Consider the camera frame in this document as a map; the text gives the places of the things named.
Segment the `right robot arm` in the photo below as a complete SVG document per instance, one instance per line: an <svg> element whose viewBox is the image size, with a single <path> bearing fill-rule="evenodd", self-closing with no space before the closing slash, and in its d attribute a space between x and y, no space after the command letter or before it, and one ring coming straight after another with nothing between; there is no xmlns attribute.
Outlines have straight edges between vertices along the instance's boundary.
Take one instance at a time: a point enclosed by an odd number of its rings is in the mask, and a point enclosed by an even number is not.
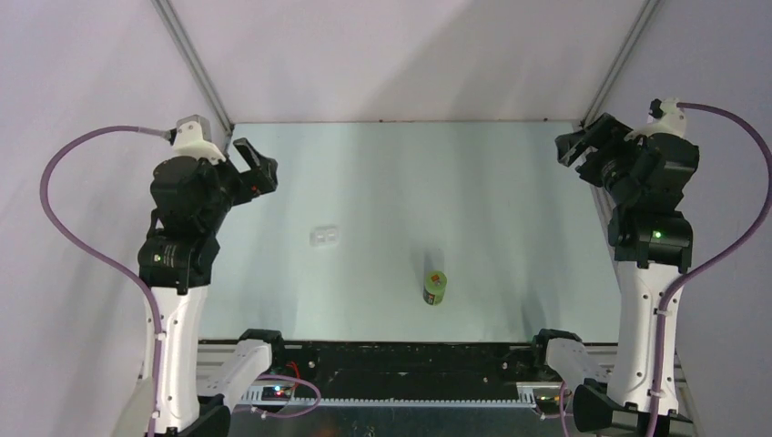
<svg viewBox="0 0 772 437"><path fill-rule="evenodd" d="M696 173L699 150L685 137L686 116L659 103L633 129L604 114L556 138L560 164L612 201L606 233L617 267L621 312L614 366L604 369L574 334L541 330L529 366L558 375L562 414L597 436L693 436L679 409L675 377L676 280L692 264L694 232L678 210Z"/></svg>

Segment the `green pill bottle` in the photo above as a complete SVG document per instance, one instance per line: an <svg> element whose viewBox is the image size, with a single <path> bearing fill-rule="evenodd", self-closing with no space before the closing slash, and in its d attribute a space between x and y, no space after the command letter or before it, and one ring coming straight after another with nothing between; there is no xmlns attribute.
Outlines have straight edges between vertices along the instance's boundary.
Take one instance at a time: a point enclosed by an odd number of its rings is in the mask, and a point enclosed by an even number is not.
<svg viewBox="0 0 772 437"><path fill-rule="evenodd" d="M439 305L447 287L447 277L442 271L433 270L425 275L423 282L423 300L432 306Z"/></svg>

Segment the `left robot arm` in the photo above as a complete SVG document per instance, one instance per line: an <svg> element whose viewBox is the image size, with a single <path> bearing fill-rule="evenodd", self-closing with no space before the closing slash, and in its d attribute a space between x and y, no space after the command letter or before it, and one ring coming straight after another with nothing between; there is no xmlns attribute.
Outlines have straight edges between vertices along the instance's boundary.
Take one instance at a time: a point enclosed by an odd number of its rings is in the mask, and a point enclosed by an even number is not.
<svg viewBox="0 0 772 437"><path fill-rule="evenodd" d="M151 377L157 384L150 436L225 436L236 404L262 375L277 379L288 367L287 353L249 332L228 359L197 386L199 327L218 231L232 208L278 187L278 163L245 138L233 145L248 164L240 172L229 158L178 156L153 171L155 202L145 243L137 255L138 276L149 290L147 310L153 331Z"/></svg>

